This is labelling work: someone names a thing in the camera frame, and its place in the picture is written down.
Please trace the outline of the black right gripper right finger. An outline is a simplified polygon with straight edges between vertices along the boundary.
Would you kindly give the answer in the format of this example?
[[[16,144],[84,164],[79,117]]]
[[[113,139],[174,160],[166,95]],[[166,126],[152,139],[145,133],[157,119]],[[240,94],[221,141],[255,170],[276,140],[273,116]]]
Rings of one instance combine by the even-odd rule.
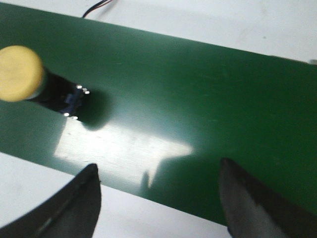
[[[315,238],[316,215],[273,191],[235,161],[220,161],[219,196],[233,238]]]

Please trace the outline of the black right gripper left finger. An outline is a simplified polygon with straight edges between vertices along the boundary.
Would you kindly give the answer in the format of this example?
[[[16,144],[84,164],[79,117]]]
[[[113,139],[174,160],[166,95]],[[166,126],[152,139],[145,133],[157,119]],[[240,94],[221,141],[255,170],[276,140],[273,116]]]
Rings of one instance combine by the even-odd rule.
[[[96,164],[89,164],[48,200],[0,229],[2,238],[91,238],[101,210]]]

